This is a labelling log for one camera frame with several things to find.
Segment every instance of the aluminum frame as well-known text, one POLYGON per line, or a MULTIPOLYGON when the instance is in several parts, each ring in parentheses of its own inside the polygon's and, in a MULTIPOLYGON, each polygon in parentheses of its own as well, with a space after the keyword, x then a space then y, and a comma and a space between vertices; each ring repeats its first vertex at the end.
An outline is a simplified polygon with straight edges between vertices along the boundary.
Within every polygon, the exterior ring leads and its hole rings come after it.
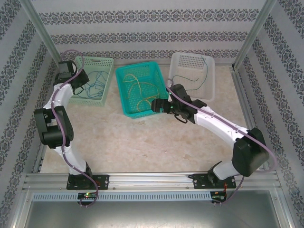
POLYGON ((260 32, 264 22, 266 21, 269 13, 271 12, 272 8, 274 7, 276 0, 266 0, 260 13, 257 16, 255 23, 253 24, 248 36, 245 39, 243 46, 241 47, 236 60, 234 61, 233 68, 238 69, 242 64, 245 56, 247 55, 252 43, 256 39, 258 33, 260 32))
POLYGON ((55 63, 58 65, 60 61, 60 53, 58 52, 51 36, 49 35, 46 27, 44 26, 39 14, 37 13, 36 9, 34 8, 31 0, 20 0, 20 3, 27 13, 28 17, 32 21, 33 25, 35 26, 38 34, 42 38, 43 42, 47 46, 52 58, 54 59, 55 63))
MULTIPOLYGON (((221 191, 223 189, 196 190, 193 180, 188 175, 206 172, 160 172, 160 173, 96 173, 108 174, 109 189, 103 192, 195 192, 195 191, 221 191)), ((84 190, 66 190, 68 174, 66 173, 33 173, 27 174, 22 187, 17 211, 10 228, 22 228, 26 224, 30 206, 35 193, 51 192, 85 192, 84 190)), ((241 177, 235 177, 238 185, 241 177)), ((280 226, 294 228, 287 202, 276 171, 270 173, 254 173, 245 178, 240 191, 268 190, 278 217, 280 226)))

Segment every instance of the enclosure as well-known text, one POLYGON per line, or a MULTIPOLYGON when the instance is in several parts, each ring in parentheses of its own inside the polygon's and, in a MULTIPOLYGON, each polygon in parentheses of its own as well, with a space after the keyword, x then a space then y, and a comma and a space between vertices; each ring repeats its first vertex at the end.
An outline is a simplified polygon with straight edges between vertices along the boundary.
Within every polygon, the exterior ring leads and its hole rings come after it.
POLYGON ((303 3, 1 1, 0 227, 304 227, 303 3), (66 108, 74 146, 93 173, 109 175, 90 209, 76 203, 84 191, 66 189, 68 167, 41 144, 34 118, 68 49, 114 59, 104 106, 66 108), (231 159, 220 137, 172 115, 132 119, 122 109, 115 70, 155 61, 166 82, 176 52, 214 58, 207 105, 256 126, 277 157, 276 171, 245 178, 222 207, 208 201, 221 189, 194 189, 188 178, 231 159))

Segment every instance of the green basket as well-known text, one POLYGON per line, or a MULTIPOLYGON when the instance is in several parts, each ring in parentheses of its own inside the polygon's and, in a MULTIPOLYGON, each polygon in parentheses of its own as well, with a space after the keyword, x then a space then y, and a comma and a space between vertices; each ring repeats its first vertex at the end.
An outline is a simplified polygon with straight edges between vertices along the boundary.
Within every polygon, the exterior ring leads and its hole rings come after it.
POLYGON ((116 69, 116 79, 123 113, 133 119, 156 114, 151 110, 154 97, 168 99, 165 82, 156 62, 120 67, 116 69))
MULTIPOLYGON (((81 92, 78 95, 73 95, 70 99, 70 103, 74 104, 82 104, 82 105, 94 105, 94 106, 104 106, 105 100, 109 91, 110 83, 112 80, 113 72, 114 72, 114 60, 112 58, 102 58, 102 57, 84 57, 85 66, 84 70, 89 77, 89 85, 92 85, 96 81, 95 72, 103 71, 103 78, 101 78, 104 83, 104 89, 102 96, 97 97, 89 97, 86 91, 81 92)), ((77 64, 78 69, 82 66, 82 59, 80 56, 75 58, 75 63, 77 64)), ((92 94, 94 92, 98 92, 100 90, 94 91, 95 88, 92 87, 92 94)))

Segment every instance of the white basket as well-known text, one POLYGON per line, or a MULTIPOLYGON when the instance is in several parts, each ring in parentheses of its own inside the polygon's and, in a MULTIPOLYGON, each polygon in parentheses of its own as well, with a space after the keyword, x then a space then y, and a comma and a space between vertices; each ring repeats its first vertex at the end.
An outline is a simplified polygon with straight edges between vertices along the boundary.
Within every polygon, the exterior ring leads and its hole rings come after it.
POLYGON ((169 78, 182 84, 193 99, 210 102, 215 95, 215 64, 210 56, 176 52, 172 55, 169 78))

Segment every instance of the beige floor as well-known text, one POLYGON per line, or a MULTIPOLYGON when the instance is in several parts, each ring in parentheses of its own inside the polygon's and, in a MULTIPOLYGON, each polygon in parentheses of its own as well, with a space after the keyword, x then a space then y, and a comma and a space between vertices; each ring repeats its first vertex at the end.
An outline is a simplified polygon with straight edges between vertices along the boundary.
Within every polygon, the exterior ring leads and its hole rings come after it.
MULTIPOLYGON (((161 67, 164 78, 169 67, 161 67)), ((215 100, 208 105, 232 122, 245 126, 227 66, 217 66, 215 100)), ((178 122, 173 115, 139 119, 124 116, 113 76, 105 107, 69 104, 74 144, 92 172, 207 171, 232 150, 203 127, 178 122)), ((41 172, 68 172, 61 157, 47 149, 41 172)))

